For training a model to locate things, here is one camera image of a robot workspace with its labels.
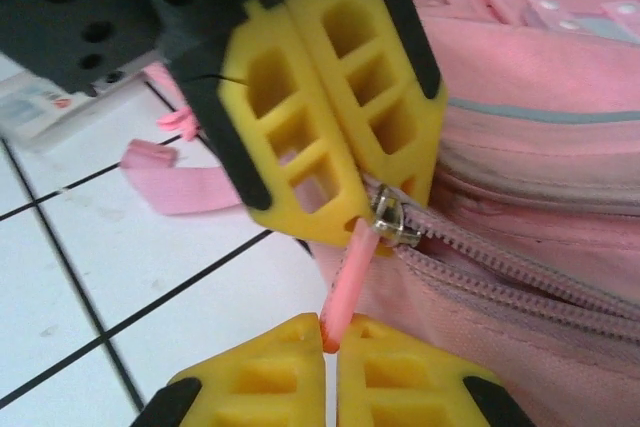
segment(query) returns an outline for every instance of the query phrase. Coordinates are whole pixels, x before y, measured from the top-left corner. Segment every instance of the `zipper teeth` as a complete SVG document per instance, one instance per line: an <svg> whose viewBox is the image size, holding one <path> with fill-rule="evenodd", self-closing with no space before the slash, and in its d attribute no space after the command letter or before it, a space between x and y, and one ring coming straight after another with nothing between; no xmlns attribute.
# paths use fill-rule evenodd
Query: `zipper teeth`
<svg viewBox="0 0 640 427"><path fill-rule="evenodd" d="M581 307L520 292L514 288L491 284L456 272L447 264L406 245L397 247L396 253L412 270L451 287L506 305L519 312L578 328L584 332L640 345L640 325L632 320L611 316L603 318L605 316L603 313L587 311Z"/></svg>
<svg viewBox="0 0 640 427"><path fill-rule="evenodd" d="M446 219L429 211L406 206L408 227L422 230L426 237L437 238L456 251L481 263L492 272L521 282L575 304L603 314L640 321L640 306L608 292L586 285L562 272L525 259L462 231Z"/></svg>

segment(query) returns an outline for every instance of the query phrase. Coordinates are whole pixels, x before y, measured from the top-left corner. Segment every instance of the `pink backpack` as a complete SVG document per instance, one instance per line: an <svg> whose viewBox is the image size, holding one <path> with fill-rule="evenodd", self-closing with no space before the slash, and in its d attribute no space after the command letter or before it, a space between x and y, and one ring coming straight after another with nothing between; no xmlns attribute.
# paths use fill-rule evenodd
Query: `pink backpack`
<svg viewBox="0 0 640 427"><path fill-rule="evenodd" d="M406 212L428 240L376 258L357 310L491 369L538 427L640 426L640 0L414 2L451 95ZM311 247L330 283L343 252Z"/></svg>

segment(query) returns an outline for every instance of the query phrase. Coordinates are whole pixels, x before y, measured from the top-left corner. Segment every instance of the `metal zipper slider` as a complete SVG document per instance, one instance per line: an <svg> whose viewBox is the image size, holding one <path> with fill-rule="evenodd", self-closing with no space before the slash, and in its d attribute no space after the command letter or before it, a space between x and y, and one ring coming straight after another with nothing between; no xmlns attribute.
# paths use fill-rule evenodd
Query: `metal zipper slider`
<svg viewBox="0 0 640 427"><path fill-rule="evenodd" d="M424 233L405 225L402 201L389 186L380 184L371 208L375 214L371 228L385 239L387 245L390 247L399 244L418 246Z"/></svg>

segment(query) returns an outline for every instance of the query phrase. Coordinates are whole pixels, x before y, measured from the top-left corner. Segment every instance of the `pink zipper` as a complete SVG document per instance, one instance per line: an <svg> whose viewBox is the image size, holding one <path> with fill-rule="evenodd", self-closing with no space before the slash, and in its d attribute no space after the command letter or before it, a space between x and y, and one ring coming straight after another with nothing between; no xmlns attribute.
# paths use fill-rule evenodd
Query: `pink zipper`
<svg viewBox="0 0 640 427"><path fill-rule="evenodd" d="M437 212L415 205L402 192L386 186L379 189L384 190L387 198L398 199L402 212L397 215L403 219L404 236L421 236L423 241L446 245L510 285L472 275L421 252L419 246L399 242L395 251L410 269L502 307L640 345L640 305L508 252Z"/></svg>

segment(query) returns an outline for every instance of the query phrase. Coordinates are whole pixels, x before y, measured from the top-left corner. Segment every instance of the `tiled floor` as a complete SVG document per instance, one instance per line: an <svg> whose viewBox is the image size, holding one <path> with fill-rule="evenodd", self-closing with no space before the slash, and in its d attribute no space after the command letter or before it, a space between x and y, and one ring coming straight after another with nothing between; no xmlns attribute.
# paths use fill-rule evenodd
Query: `tiled floor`
<svg viewBox="0 0 640 427"><path fill-rule="evenodd" d="M0 427L126 427L173 374L326 294L304 248L242 208L153 212L118 169L131 139L217 160L156 127L169 106L142 80L101 102L46 153L0 145Z"/></svg>

